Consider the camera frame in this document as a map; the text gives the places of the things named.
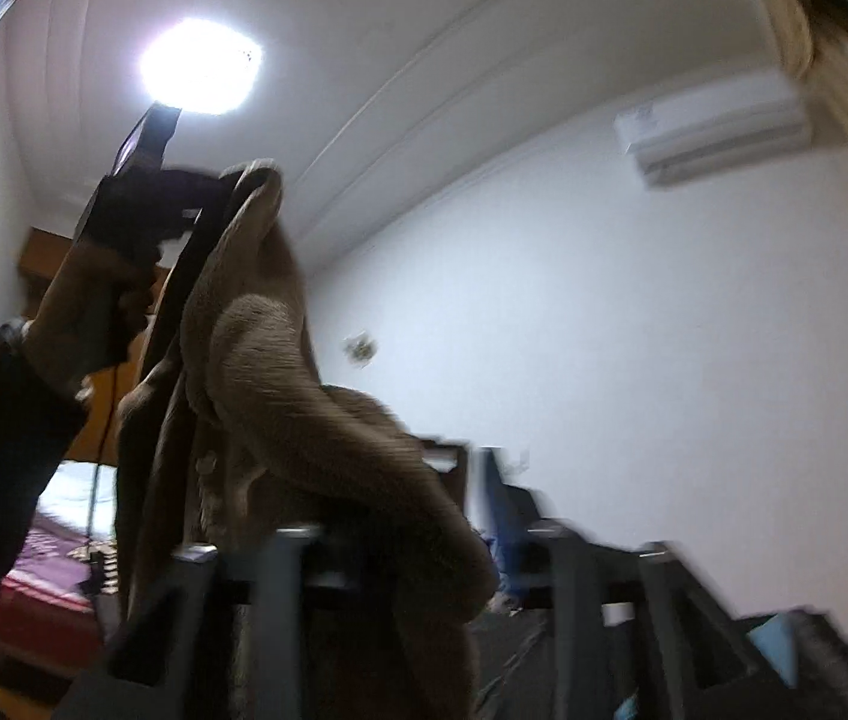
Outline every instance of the hand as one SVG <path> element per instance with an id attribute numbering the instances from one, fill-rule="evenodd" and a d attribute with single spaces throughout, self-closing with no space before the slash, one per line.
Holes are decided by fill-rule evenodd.
<path id="1" fill-rule="evenodd" d="M 25 359 L 48 385 L 67 396 L 76 395 L 86 376 L 96 372 L 94 338 L 82 338 L 80 321 L 92 295 L 114 285 L 123 288 L 118 305 L 136 336 L 148 326 L 157 249 L 147 263 L 134 264 L 109 248 L 78 241 L 61 264 L 44 295 L 37 317 L 29 324 L 22 344 Z"/>

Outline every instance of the white ceiling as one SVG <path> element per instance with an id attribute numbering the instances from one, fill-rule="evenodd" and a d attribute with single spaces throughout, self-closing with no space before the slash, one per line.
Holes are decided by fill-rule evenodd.
<path id="1" fill-rule="evenodd" d="M 150 102 L 138 58 L 188 16 L 264 63 L 238 111 L 182 117 L 168 161 L 276 158 L 308 271 L 586 107 L 763 50 L 752 0 L 20 0 L 8 90 L 40 226 L 70 234 Z"/>

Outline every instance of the ceiling light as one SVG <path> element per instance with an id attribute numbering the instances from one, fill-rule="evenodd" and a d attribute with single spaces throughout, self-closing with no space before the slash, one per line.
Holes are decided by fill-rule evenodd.
<path id="1" fill-rule="evenodd" d="M 218 114 L 243 103 L 261 66 L 261 47 L 233 29 L 185 19 L 141 57 L 149 95 L 159 103 Z"/>

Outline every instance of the white wall-mounted air conditioner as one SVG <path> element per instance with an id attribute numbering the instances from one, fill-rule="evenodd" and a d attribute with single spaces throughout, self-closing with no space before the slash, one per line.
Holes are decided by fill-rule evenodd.
<path id="1" fill-rule="evenodd" d="M 800 90 L 779 70 L 650 101 L 620 114 L 615 128 L 651 185 L 806 148 L 814 137 Z"/>

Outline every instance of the brown coat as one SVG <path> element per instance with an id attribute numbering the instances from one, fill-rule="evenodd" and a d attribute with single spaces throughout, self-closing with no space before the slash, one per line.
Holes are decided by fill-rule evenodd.
<path id="1" fill-rule="evenodd" d="M 390 610 L 315 619 L 318 716 L 464 720 L 474 665 L 464 625 L 497 584 L 488 551 L 380 404 L 320 384 L 302 281 L 277 224 L 279 172 L 257 162 L 222 180 L 239 210 L 183 311 L 165 304 L 186 292 L 172 274 L 152 333 L 162 348 L 146 352 L 160 361 L 122 404 L 125 600 L 140 598 L 182 541 L 248 549 L 360 504 L 390 523 L 397 590 Z"/>

